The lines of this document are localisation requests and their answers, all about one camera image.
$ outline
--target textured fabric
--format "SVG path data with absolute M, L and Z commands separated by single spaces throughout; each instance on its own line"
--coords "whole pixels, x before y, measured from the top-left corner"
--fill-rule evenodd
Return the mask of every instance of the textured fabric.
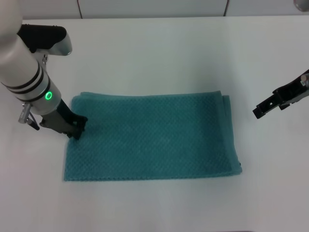
M 88 122 L 80 140 L 69 140 L 66 181 L 241 173 L 230 100 L 220 92 L 144 97 L 81 93 L 71 107 Z

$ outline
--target white tabletop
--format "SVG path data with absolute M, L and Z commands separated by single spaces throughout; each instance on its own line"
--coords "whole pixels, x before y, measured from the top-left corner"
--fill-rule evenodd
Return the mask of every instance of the white tabletop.
M 67 57 L 47 70 L 69 104 L 82 91 L 230 95 L 238 176 L 63 182 L 65 135 L 17 123 L 0 87 L 4 232 L 306 231 L 309 98 L 257 120 L 252 110 L 309 69 L 309 16 L 38 20 L 64 26 Z

